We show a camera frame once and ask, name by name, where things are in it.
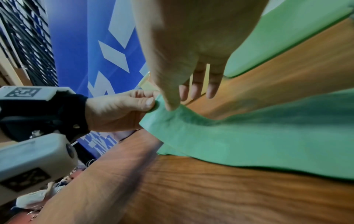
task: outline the wooden surface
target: wooden surface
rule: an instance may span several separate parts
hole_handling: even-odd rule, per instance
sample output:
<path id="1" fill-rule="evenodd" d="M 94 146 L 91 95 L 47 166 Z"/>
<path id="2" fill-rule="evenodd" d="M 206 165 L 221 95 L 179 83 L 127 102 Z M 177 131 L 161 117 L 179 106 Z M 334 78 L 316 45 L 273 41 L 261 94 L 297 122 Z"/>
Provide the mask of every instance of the wooden surface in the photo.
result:
<path id="1" fill-rule="evenodd" d="M 189 106 L 222 118 L 349 87 L 354 87 L 354 24 L 345 20 L 223 83 L 215 99 L 202 97 Z M 159 144 L 145 130 L 137 131 L 52 198 L 35 222 L 354 223 L 352 183 L 177 156 L 159 156 L 146 168 Z"/>

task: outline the black metal rack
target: black metal rack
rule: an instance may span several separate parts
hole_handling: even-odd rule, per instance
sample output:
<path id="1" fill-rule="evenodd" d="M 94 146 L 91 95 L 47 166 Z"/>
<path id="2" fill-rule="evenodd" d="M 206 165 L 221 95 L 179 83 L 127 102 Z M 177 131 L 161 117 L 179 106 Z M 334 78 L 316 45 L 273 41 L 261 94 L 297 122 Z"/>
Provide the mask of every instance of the black metal rack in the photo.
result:
<path id="1" fill-rule="evenodd" d="M 0 0 L 0 19 L 34 86 L 58 86 L 45 9 L 37 0 Z"/>

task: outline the green cloth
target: green cloth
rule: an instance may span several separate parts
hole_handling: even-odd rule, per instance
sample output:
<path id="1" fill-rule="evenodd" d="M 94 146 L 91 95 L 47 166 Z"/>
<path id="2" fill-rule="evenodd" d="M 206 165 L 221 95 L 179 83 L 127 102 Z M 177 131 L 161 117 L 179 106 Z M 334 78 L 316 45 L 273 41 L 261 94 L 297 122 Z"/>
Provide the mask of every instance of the green cloth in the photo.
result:
<path id="1" fill-rule="evenodd" d="M 234 77 L 349 16 L 351 0 L 286 0 L 264 15 L 231 55 L 224 75 Z"/>
<path id="2" fill-rule="evenodd" d="M 164 145 L 159 154 L 230 166 L 296 170 L 354 179 L 354 92 L 341 91 L 216 121 L 161 96 L 140 125 Z"/>

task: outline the folded green fabric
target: folded green fabric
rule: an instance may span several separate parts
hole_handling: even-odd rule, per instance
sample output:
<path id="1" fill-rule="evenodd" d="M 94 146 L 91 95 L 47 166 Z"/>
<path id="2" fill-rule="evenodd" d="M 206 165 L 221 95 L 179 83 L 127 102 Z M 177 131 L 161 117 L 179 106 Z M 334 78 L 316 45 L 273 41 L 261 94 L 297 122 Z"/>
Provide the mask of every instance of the folded green fabric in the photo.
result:
<path id="1" fill-rule="evenodd" d="M 354 179 L 354 91 L 276 105 L 221 121 L 161 96 L 140 125 L 165 144 L 158 153 L 230 166 L 296 170 Z"/>

